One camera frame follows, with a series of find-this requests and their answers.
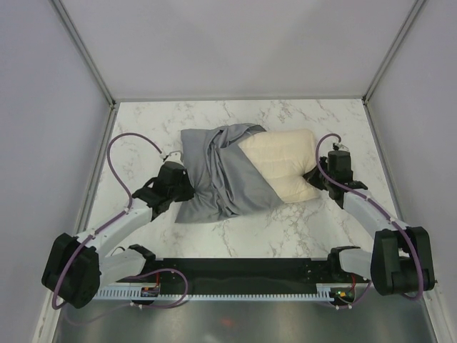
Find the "aluminium corner post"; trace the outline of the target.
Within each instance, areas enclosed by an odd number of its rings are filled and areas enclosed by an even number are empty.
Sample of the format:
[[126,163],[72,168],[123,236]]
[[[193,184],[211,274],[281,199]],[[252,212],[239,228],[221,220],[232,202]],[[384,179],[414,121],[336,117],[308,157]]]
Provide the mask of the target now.
[[364,106],[368,106],[368,103],[373,97],[375,90],[377,90],[378,85],[380,84],[384,74],[387,72],[389,66],[396,57],[398,51],[400,50],[401,46],[406,40],[406,37],[410,33],[413,25],[415,24],[417,18],[420,16],[421,12],[423,11],[427,3],[427,0],[415,0],[411,8],[408,10],[405,19],[403,20],[385,56],[383,57],[379,67],[377,68],[376,73],[374,74],[370,84],[368,85],[367,90],[361,97]]
[[97,87],[103,94],[106,102],[109,104],[110,108],[113,109],[116,106],[116,100],[113,97],[111,91],[109,90],[104,78],[99,71],[94,59],[92,58],[87,46],[82,39],[79,30],[76,28],[76,25],[71,18],[71,15],[65,4],[62,0],[50,0],[50,5],[52,6],[53,10],[56,12],[59,20],[63,24],[67,34],[69,35],[72,44],[78,51],[80,57],[82,58],[84,64],[88,68],[91,76],[93,77],[94,81],[96,82]]

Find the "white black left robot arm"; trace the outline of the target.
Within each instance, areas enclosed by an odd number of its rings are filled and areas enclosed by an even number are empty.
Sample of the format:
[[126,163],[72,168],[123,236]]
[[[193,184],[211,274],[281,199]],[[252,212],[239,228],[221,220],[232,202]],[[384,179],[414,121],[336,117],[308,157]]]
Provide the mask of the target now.
[[103,287],[130,277],[141,282],[154,278],[154,254],[141,245],[112,255],[130,234],[165,213],[174,202],[194,196],[187,170],[176,161],[166,161],[157,177],[148,180],[131,196],[125,209],[97,229],[76,236],[59,235],[51,247],[41,283],[76,309],[85,307]]

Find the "aluminium left corner post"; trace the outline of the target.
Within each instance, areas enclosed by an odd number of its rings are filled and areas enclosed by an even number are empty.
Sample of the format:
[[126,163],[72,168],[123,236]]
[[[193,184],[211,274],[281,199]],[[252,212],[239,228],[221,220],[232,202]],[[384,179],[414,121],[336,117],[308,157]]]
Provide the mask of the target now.
[[109,90],[104,78],[99,71],[94,59],[92,58],[87,46],[82,39],[79,30],[76,28],[76,25],[71,18],[71,15],[65,4],[62,0],[50,0],[50,5],[52,6],[53,10],[56,12],[59,20],[63,24],[67,34],[69,35],[72,44],[78,51],[80,57],[82,58],[84,64],[88,68],[91,76],[93,77],[94,81],[96,82],[97,87],[103,94],[106,102],[109,104],[110,108],[113,109],[116,106],[116,100],[113,97],[111,91]]

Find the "aluminium right corner post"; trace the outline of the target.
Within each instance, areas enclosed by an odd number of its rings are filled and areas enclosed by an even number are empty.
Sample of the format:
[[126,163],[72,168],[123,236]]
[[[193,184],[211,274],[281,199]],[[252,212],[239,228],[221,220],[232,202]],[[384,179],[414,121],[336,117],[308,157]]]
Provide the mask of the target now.
[[410,33],[413,25],[415,24],[417,18],[420,16],[421,12],[423,11],[427,3],[427,0],[415,0],[411,8],[408,10],[405,19],[403,20],[385,56],[383,57],[379,67],[377,68],[376,73],[374,74],[370,84],[368,85],[367,90],[361,97],[364,106],[368,106],[368,103],[373,97],[375,90],[377,90],[378,85],[380,84],[384,74],[387,72],[389,66],[396,57],[398,51],[400,50],[401,46],[406,40],[406,37]]

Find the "metal front panel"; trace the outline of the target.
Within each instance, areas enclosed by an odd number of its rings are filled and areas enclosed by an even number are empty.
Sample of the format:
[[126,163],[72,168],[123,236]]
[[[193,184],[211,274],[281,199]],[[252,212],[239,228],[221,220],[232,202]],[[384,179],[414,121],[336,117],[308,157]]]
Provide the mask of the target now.
[[436,342],[423,302],[373,290],[353,309],[314,302],[189,302],[174,309],[68,308],[55,342]]

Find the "aluminium rail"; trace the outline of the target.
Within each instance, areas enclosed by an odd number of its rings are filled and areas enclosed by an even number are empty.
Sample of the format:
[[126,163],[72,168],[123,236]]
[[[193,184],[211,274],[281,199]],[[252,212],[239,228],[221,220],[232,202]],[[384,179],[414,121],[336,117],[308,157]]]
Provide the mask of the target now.
[[114,125],[116,122],[117,114],[119,112],[119,103],[115,103],[108,114],[106,125],[103,130],[103,135],[98,146],[96,160],[94,162],[93,169],[91,170],[89,183],[87,184],[84,201],[79,210],[77,220],[74,227],[74,234],[83,232],[88,224],[91,217],[92,208],[96,198],[96,192],[99,185],[99,180],[104,167],[104,161],[106,158],[107,146],[110,142]]
[[375,122],[373,120],[373,116],[372,116],[371,111],[369,109],[368,101],[365,98],[362,98],[362,104],[363,104],[364,111],[366,113],[368,124],[369,124],[370,129],[371,129],[371,134],[373,136],[373,140],[374,140],[374,143],[376,145],[376,149],[377,149],[380,161],[381,161],[381,166],[382,166],[385,178],[386,178],[386,183],[387,183],[390,195],[391,195],[391,199],[392,199],[392,202],[393,202],[393,206],[394,206],[395,212],[398,215],[399,219],[404,220],[405,218],[404,218],[404,215],[403,215],[401,204],[400,204],[399,199],[398,199],[398,192],[397,192],[397,189],[396,189],[396,185],[395,185],[395,182],[394,182],[393,177],[392,177],[390,166],[388,165],[388,160],[386,158],[385,151],[384,151],[384,149],[382,147],[380,136],[378,135],[378,130],[376,129],[376,125],[375,125]]

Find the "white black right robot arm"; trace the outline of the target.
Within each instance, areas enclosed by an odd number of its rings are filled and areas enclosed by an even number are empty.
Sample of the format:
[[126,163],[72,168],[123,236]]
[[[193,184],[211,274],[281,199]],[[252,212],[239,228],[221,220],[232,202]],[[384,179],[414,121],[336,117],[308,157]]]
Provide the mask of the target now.
[[383,296],[402,294],[411,299],[435,287],[428,232],[394,218],[363,182],[353,179],[349,152],[330,151],[303,177],[310,185],[327,191],[373,238],[371,252],[359,247],[332,249],[334,259],[326,264],[330,279],[342,282],[353,273],[371,280]]

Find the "aluminium left side rail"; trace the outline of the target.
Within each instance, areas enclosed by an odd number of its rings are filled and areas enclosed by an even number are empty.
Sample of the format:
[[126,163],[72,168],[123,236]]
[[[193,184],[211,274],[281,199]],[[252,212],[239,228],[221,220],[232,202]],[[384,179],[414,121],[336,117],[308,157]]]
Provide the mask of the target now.
[[108,114],[106,125],[103,130],[103,135],[98,146],[96,160],[94,162],[93,169],[91,170],[89,183],[87,184],[84,201],[79,210],[77,220],[74,227],[74,234],[83,232],[88,224],[91,217],[92,208],[96,198],[96,192],[99,185],[99,180],[104,167],[104,161],[106,158],[107,146],[110,142],[114,125],[116,122],[117,114],[119,112],[119,103],[115,103]]

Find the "aluminium right side rail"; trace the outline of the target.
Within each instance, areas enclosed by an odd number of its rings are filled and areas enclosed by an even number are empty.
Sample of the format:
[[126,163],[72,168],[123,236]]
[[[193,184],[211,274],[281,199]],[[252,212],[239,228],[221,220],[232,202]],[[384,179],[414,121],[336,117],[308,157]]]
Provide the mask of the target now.
[[388,160],[386,158],[385,151],[384,151],[384,149],[382,147],[380,136],[378,135],[378,130],[376,129],[376,125],[375,125],[375,122],[373,120],[373,116],[372,116],[371,111],[369,109],[368,101],[365,98],[362,98],[362,104],[363,104],[364,111],[366,113],[368,124],[369,124],[370,129],[371,129],[371,134],[373,136],[373,140],[374,140],[374,143],[376,145],[376,149],[377,149],[380,161],[381,161],[381,166],[382,166],[385,178],[386,178],[386,183],[387,183],[390,195],[391,195],[391,199],[392,199],[392,202],[393,202],[393,206],[394,206],[395,212],[398,215],[399,219],[404,220],[405,218],[404,218],[404,215],[403,215],[401,204],[400,204],[399,199],[398,199],[398,192],[397,192],[397,189],[396,189],[396,185],[395,185],[395,182],[394,182],[393,177],[392,177],[390,166],[388,165]]

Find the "grey pillowcase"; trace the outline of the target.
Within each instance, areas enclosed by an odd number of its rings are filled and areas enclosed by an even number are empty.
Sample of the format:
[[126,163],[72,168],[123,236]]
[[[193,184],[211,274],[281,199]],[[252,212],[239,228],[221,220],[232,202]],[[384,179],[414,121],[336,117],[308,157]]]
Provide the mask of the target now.
[[257,124],[181,131],[182,159],[195,193],[181,204],[176,223],[219,222],[283,204],[238,146],[263,132]]

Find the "beige pillow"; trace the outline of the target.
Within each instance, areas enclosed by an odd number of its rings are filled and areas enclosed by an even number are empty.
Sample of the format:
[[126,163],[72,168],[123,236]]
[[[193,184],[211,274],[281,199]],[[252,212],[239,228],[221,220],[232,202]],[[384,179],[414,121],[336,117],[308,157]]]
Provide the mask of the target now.
[[316,138],[311,130],[265,131],[238,146],[283,203],[318,197],[318,190],[303,177],[317,165]]

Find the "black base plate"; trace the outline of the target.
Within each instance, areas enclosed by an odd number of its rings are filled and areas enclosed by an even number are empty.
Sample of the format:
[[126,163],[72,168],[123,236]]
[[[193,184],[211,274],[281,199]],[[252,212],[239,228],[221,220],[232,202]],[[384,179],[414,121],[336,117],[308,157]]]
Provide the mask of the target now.
[[317,284],[367,284],[311,258],[165,258],[147,262],[141,272],[156,270],[167,294],[278,294],[311,291]]

